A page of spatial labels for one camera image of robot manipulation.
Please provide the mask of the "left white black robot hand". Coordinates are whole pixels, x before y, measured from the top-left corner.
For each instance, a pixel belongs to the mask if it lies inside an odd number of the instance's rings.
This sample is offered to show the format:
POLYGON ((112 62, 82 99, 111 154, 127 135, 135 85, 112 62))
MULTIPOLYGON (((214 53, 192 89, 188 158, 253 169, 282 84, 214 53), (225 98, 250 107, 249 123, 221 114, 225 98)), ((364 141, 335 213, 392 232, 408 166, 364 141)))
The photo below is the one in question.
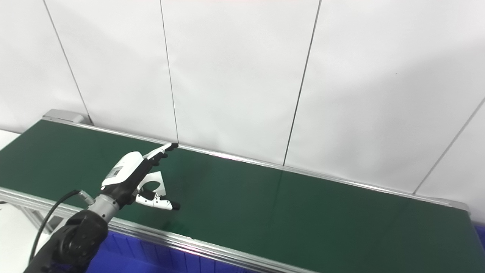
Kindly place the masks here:
POLYGON ((125 154, 104 178, 100 193, 109 197, 118 210, 133 202, 156 209, 180 210, 179 203, 167 198, 161 172, 151 171, 168 157, 168 151, 177 147, 177 143, 168 143, 145 155, 139 151, 125 154))

